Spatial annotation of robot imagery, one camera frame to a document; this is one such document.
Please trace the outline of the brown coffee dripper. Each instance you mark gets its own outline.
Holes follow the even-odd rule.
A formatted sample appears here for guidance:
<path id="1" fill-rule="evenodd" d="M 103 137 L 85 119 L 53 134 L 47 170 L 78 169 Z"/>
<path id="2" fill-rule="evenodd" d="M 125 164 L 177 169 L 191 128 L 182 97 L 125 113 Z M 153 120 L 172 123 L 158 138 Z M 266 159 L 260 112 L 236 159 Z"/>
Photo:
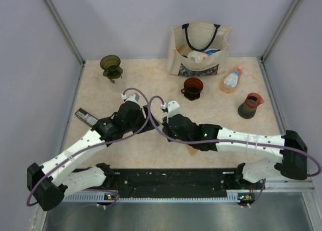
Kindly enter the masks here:
<path id="1" fill-rule="evenodd" d="M 188 100 L 194 101 L 200 98 L 203 87 L 203 83 L 200 79 L 188 78 L 184 81 L 184 87 L 181 89 L 181 93 Z"/>

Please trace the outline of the olive green coffee dripper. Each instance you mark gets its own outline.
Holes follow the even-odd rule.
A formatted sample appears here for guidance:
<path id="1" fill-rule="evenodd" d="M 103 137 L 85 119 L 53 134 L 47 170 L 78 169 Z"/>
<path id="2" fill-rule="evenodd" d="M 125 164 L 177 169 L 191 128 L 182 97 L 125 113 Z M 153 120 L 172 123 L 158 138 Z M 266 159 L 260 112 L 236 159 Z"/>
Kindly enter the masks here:
<path id="1" fill-rule="evenodd" d="M 100 68 L 103 70 L 103 76 L 109 80 L 122 78 L 123 69 L 120 66 L 121 59 L 116 55 L 107 55 L 100 61 Z"/>

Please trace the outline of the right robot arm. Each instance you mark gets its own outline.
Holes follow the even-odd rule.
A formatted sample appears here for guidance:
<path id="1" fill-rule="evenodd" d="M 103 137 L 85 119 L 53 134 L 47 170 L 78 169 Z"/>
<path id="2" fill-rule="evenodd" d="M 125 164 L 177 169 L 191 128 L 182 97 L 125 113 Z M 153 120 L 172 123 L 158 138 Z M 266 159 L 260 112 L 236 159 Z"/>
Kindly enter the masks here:
<path id="1" fill-rule="evenodd" d="M 196 124 L 181 114 L 164 117 L 162 126 L 167 136 L 186 141 L 200 151 L 260 156 L 258 161 L 238 165 L 234 180 L 242 189 L 268 177 L 307 178 L 307 146 L 295 131 L 287 130 L 284 135 L 248 134 L 214 124 Z"/>

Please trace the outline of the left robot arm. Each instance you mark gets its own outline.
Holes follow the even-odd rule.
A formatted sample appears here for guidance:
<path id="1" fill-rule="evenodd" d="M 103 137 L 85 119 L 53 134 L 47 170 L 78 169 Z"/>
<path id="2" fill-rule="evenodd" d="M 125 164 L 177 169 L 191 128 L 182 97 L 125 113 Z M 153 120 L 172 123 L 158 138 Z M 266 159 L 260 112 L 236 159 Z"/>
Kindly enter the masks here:
<path id="1" fill-rule="evenodd" d="M 82 171 L 80 164 L 110 145 L 155 129 L 159 122 L 149 116 L 148 106 L 126 100 L 111 116 L 99 119 L 77 142 L 65 151 L 42 164 L 33 163 L 27 168 L 27 188 L 42 210 L 50 211 L 65 197 L 92 187 L 109 189 L 114 183 L 114 173 L 105 163 Z"/>

